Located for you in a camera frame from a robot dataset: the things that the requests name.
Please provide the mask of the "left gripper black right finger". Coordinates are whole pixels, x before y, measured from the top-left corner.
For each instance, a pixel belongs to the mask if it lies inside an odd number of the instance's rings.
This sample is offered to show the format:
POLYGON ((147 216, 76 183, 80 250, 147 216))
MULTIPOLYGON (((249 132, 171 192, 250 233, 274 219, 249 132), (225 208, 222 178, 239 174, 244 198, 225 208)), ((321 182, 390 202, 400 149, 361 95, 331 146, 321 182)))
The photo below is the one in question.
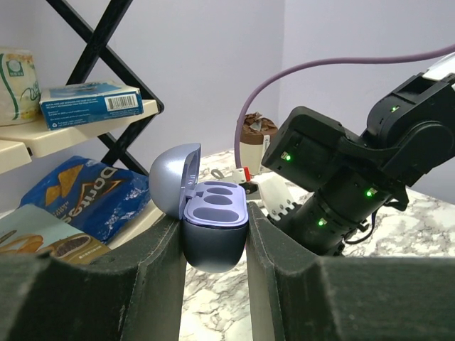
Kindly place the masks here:
POLYGON ((453 340, 454 260, 317 256, 248 207, 254 340, 453 340))

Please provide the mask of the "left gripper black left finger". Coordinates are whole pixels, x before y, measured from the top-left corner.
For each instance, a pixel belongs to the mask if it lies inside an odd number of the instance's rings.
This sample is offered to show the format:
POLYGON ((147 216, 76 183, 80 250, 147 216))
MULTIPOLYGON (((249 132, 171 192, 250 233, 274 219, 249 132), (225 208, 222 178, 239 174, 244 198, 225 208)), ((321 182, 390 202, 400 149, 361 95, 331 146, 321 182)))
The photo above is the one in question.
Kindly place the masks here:
POLYGON ((2 340, 177 340, 186 260, 161 218, 80 266, 47 254, 1 258, 2 340))

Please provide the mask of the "purple earbud charging case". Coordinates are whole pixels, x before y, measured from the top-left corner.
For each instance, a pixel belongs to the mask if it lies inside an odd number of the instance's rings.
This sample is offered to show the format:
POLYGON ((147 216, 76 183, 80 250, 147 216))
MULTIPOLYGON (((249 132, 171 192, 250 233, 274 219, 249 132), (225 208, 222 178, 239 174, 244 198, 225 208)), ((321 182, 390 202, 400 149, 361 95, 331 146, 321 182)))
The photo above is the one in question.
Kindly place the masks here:
POLYGON ((174 146, 149 171, 149 192, 160 211, 181 226, 183 253, 199 271, 233 269, 245 247, 249 215, 245 190, 225 181, 198 179, 201 145, 174 146))

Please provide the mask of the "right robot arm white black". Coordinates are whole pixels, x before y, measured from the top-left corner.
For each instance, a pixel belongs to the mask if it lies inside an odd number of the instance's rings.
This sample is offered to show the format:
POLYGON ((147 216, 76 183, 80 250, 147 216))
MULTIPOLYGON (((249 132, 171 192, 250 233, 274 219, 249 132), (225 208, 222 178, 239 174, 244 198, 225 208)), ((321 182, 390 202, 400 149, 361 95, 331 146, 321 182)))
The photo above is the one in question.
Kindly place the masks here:
POLYGON ((381 207, 404 211, 406 189, 454 157, 454 56, 378 101, 365 131, 308 107, 294 108, 262 165, 311 193, 274 221, 318 255, 338 255, 358 231, 373 233, 381 207))

